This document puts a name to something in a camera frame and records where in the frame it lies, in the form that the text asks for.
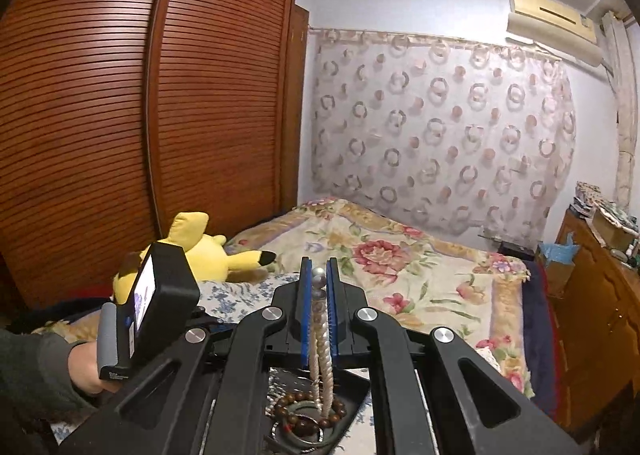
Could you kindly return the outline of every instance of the device screen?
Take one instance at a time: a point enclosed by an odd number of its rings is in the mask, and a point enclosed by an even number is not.
[[[156,279],[154,278],[154,265],[151,256],[146,259],[145,266],[140,273],[138,283],[133,291],[133,302],[136,312],[136,334],[140,330],[140,324],[145,317],[151,297],[156,291]]]

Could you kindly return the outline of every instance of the blue plastic bag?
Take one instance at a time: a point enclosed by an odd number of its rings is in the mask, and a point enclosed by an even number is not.
[[[546,258],[546,266],[552,261],[565,264],[573,263],[578,249],[580,249],[580,245],[574,244],[573,233],[567,234],[566,244],[540,244],[540,251]]]

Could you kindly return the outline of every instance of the blue gripper pad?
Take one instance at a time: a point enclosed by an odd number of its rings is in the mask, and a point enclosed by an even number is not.
[[[303,258],[300,265],[300,287],[303,294],[302,319],[300,320],[300,356],[303,367],[309,366],[309,331],[311,330],[311,260]]]
[[[327,261],[326,266],[326,309],[329,316],[329,344],[331,347],[331,356],[334,359],[338,357],[338,342],[337,342],[337,328],[338,322],[335,312],[335,291],[334,291],[334,280],[333,272],[334,270],[331,268],[331,265]]]

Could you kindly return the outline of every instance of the air conditioner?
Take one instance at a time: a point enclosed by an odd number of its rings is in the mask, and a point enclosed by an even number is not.
[[[602,51],[593,21],[553,0],[510,0],[507,31],[532,39],[597,67]]]

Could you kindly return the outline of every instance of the sliding wardrobe door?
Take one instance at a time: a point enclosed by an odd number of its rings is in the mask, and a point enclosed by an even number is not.
[[[0,251],[30,307],[154,237],[142,146],[154,0],[13,0],[0,19]]]
[[[148,100],[161,227],[204,211],[232,235],[278,210],[292,0],[163,1]]]

